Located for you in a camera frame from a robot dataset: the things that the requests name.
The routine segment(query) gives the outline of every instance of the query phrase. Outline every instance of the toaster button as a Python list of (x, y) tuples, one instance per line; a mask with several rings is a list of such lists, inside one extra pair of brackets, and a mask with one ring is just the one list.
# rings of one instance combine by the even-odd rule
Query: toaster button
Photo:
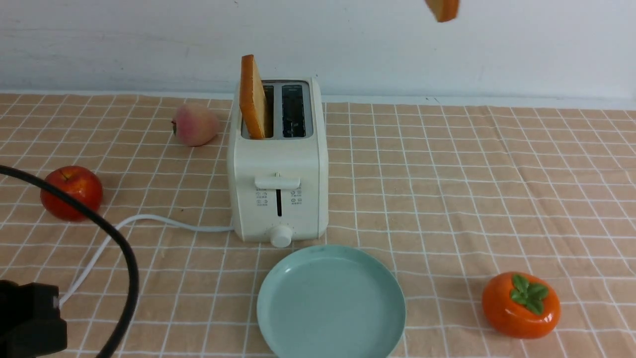
[(263, 190), (294, 190), (300, 186), (300, 178), (283, 176), (257, 176), (254, 185)]
[(270, 229), (270, 242), (277, 248), (288, 247), (294, 232), (285, 225), (278, 225)]

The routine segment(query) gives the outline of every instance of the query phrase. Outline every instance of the plate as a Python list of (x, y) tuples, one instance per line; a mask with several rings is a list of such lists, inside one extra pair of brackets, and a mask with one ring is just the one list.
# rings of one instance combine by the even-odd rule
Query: plate
[(267, 274), (258, 325), (278, 358), (386, 358), (406, 325), (398, 281), (357, 248), (296, 251)]

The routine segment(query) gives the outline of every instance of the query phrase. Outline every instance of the white toaster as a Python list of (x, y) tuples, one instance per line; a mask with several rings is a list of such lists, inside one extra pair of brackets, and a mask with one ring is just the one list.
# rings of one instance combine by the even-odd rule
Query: white toaster
[(329, 156), (322, 98), (313, 78), (263, 80), (273, 136), (250, 138), (230, 110), (228, 184), (234, 230), (243, 241), (287, 247), (322, 236), (329, 222)]

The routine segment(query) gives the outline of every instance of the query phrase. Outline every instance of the white cord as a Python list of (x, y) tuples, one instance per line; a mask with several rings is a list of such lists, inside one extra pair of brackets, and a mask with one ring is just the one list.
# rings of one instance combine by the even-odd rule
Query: white cord
[[(142, 220), (142, 219), (150, 219), (150, 220), (162, 221), (162, 222), (165, 222), (168, 225), (172, 225), (172, 226), (176, 226), (176, 227), (182, 227), (183, 229), (188, 229), (188, 230), (191, 230), (191, 231), (199, 231), (199, 232), (203, 232), (203, 233), (223, 233), (223, 232), (234, 230), (234, 228), (232, 226), (193, 226), (193, 225), (188, 225), (188, 224), (184, 224), (182, 222), (178, 222), (178, 221), (172, 220), (170, 218), (161, 217), (159, 215), (152, 215), (152, 214), (140, 214), (140, 215), (134, 215), (134, 216), (131, 216), (129, 218), (126, 218), (124, 221), (122, 221), (119, 224), (117, 224), (115, 226), (115, 229), (119, 230), (124, 225), (126, 225), (126, 224), (128, 224), (130, 222), (133, 222), (135, 220)], [(106, 239), (104, 240), (102, 245), (95, 252), (95, 255), (93, 255), (93, 258), (90, 259), (90, 262), (88, 263), (88, 265), (86, 265), (86, 268), (84, 269), (84, 272), (82, 272), (81, 275), (79, 276), (79, 278), (71, 285), (71, 288), (69, 289), (69, 291), (66, 292), (66, 294), (64, 294), (64, 296), (62, 296), (62, 298), (60, 298), (60, 303), (59, 303), (60, 308), (71, 297), (71, 295), (74, 294), (75, 291), (77, 291), (77, 289), (80, 287), (82, 282), (84, 282), (84, 280), (86, 279), (86, 277), (90, 273), (90, 270), (92, 270), (93, 267), (95, 266), (95, 263), (97, 262), (97, 259), (99, 259), (99, 257), (102, 255), (102, 252), (104, 251), (104, 249), (108, 245), (108, 242), (110, 241), (110, 239), (111, 239), (110, 236), (106, 237)]]

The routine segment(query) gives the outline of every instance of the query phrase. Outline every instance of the slice of bread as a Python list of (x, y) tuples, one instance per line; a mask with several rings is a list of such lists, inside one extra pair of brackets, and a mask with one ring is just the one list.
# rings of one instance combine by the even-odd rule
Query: slice of bread
[(438, 22), (451, 21), (457, 17), (459, 0), (425, 0)]
[(245, 55), (241, 58), (238, 104), (249, 136), (252, 139), (271, 138), (272, 118), (267, 110), (265, 90), (254, 55)]

